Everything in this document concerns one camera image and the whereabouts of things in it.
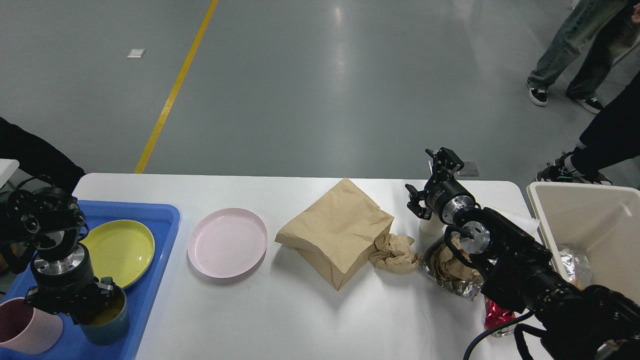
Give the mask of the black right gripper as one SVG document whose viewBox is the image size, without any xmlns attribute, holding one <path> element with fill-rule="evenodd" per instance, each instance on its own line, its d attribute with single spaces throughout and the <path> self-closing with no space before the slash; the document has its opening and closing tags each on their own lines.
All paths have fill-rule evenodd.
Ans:
<svg viewBox="0 0 640 360">
<path fill-rule="evenodd" d="M 429 221 L 432 214 L 447 225 L 455 225 L 457 215 L 476 206 L 474 196 L 457 180 L 455 173 L 465 167 L 464 161 L 446 147 L 425 149 L 432 159 L 430 178 L 423 190 L 406 183 L 409 201 L 407 208 L 419 219 Z"/>
</svg>

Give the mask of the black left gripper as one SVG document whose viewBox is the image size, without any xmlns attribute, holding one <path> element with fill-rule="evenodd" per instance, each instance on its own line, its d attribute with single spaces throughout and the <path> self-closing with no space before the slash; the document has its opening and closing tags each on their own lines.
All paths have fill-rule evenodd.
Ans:
<svg viewBox="0 0 640 360">
<path fill-rule="evenodd" d="M 51 315 L 75 317 L 76 325 L 102 326 L 114 319 L 115 281 L 111 276 L 96 279 L 84 244 L 62 260 L 36 255 L 30 271 L 36 285 L 27 290 L 26 305 Z"/>
</svg>

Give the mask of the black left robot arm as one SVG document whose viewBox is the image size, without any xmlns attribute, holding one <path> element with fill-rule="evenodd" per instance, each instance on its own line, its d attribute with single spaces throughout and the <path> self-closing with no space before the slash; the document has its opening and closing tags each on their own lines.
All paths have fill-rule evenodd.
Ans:
<svg viewBox="0 0 640 360">
<path fill-rule="evenodd" d="M 69 316 L 77 325 L 96 324 L 118 303 L 115 281 L 95 274 L 78 199 L 47 175 L 36 179 L 46 186 L 28 190 L 20 182 L 1 194 L 1 255 L 10 272 L 30 271 L 35 280 L 23 297 L 26 306 Z"/>
</svg>

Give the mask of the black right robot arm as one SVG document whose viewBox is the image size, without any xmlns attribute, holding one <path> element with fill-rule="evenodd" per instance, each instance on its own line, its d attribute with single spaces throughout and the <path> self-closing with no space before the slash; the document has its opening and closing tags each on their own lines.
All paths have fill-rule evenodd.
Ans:
<svg viewBox="0 0 640 360">
<path fill-rule="evenodd" d="M 455 259 L 482 276 L 481 292 L 520 313 L 514 325 L 519 355 L 531 359 L 524 335 L 540 339 L 554 360 L 637 360 L 639 306 L 603 285 L 579 289 L 553 270 L 551 251 L 505 216 L 477 203 L 455 178 L 464 162 L 454 151 L 426 149 L 431 175 L 423 190 L 406 185 L 407 208 L 436 218 Z"/>
</svg>

